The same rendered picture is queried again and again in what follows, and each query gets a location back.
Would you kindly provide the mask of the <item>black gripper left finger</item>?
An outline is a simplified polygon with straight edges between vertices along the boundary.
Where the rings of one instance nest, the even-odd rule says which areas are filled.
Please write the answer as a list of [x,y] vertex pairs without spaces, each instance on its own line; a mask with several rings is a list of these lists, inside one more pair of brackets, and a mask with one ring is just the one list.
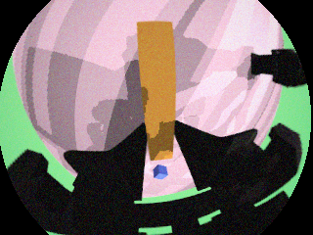
[[134,201],[142,201],[144,193],[145,159],[148,148],[146,123],[128,134],[120,144],[106,152],[67,150],[63,157],[77,173],[117,177],[128,189]]

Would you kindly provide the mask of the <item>blue block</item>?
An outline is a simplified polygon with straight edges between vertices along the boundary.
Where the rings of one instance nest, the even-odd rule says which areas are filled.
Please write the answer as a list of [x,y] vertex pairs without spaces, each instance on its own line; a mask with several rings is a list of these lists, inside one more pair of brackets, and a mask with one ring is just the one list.
[[154,168],[154,179],[161,179],[163,177],[168,176],[167,167],[165,165],[157,164],[156,168]]

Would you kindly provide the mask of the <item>orange bar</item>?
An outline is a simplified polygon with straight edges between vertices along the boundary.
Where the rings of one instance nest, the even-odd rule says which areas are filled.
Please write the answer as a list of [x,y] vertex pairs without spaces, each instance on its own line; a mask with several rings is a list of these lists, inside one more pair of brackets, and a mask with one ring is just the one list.
[[172,23],[137,23],[140,82],[150,161],[173,156],[176,110],[175,39]]

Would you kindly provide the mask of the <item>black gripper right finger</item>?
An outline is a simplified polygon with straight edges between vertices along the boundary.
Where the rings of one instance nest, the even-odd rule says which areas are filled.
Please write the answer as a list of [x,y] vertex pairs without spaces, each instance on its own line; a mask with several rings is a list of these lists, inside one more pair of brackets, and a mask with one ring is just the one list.
[[250,141],[254,142],[258,130],[254,128],[231,136],[228,134],[228,136],[218,137],[175,120],[173,133],[181,153],[184,154],[185,164],[195,180],[193,183],[199,191],[202,191],[210,187],[207,181],[218,172],[232,150],[242,148]]

